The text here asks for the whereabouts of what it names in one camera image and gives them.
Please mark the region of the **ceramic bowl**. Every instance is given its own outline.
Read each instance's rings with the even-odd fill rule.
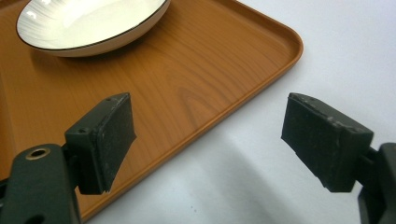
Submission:
[[[118,49],[146,33],[170,0],[32,0],[17,32],[27,45],[61,57]]]

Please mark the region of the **white table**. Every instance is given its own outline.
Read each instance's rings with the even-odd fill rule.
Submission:
[[[267,90],[89,221],[357,224],[280,139],[287,97],[319,98],[396,142],[396,1],[241,0],[294,29],[303,57]]]

